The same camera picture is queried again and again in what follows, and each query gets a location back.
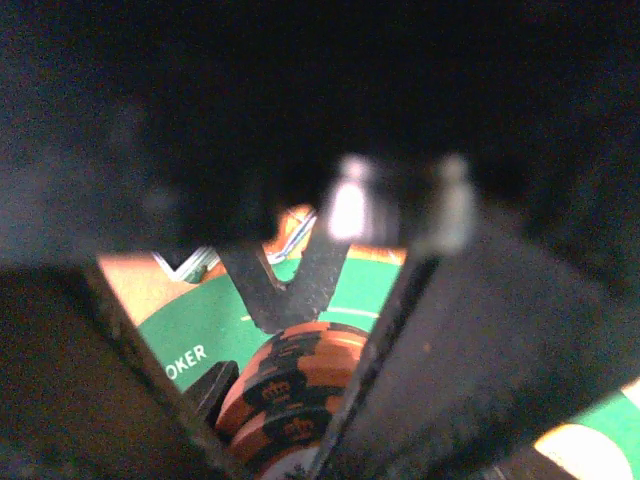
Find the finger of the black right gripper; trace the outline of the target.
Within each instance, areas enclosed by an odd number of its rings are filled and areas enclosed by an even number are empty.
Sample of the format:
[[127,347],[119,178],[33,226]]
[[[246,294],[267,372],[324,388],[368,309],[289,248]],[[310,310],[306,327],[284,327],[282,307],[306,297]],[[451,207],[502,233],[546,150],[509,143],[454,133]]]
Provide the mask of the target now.
[[316,321],[333,298],[350,245],[334,240],[318,219],[293,278],[285,284],[280,305],[284,325]]
[[254,325],[264,333],[283,330],[280,314],[285,286],[275,276],[263,246],[249,244],[220,250],[219,258]]

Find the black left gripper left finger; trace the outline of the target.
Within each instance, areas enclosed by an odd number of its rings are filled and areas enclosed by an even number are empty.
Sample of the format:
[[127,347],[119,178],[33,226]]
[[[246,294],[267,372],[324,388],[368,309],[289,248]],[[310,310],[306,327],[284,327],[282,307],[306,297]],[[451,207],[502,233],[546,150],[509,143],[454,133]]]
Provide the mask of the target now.
[[236,479],[100,268],[1,273],[1,453],[99,479]]

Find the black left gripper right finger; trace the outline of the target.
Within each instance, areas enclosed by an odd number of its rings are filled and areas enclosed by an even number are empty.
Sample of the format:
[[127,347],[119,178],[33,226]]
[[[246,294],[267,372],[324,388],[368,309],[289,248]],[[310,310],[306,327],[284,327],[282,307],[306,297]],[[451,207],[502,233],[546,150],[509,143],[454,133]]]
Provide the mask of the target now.
[[309,474],[467,479],[638,373],[638,294],[485,218],[408,264]]

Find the orange big blind button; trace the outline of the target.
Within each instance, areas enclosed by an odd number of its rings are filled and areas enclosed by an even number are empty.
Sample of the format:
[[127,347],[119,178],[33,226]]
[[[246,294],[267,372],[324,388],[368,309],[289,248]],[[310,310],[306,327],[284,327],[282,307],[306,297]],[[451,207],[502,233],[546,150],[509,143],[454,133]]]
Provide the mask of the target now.
[[634,478],[631,465],[620,447],[590,427],[561,425],[537,440],[534,448],[576,479]]

